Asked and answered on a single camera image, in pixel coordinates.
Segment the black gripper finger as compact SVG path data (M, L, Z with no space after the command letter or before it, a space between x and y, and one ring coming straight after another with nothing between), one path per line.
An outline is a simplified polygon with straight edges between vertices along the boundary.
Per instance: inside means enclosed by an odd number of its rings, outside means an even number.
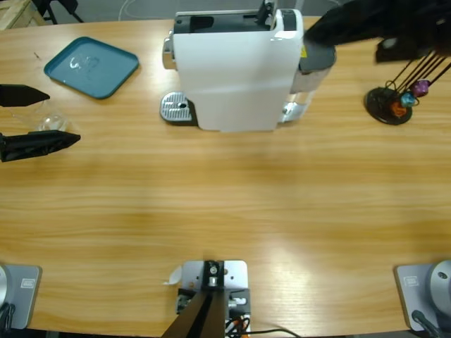
M356 0L349 1L327 12L333 20L366 20L384 11L384 1Z
M25 107L46 101L50 96L23 84L2 84L0 105L2 107Z
M1 134L1 162L46 156L80 141L80 135L60 130L43 130L14 136Z
M315 44L337 46L378 37L382 26L383 19L378 15L363 18L324 15L304 33L304 38Z

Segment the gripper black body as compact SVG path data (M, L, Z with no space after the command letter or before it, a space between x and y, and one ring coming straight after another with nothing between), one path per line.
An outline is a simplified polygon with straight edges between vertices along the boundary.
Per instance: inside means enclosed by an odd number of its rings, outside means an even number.
M450 52L449 1L389 1L382 38L400 38L416 49Z

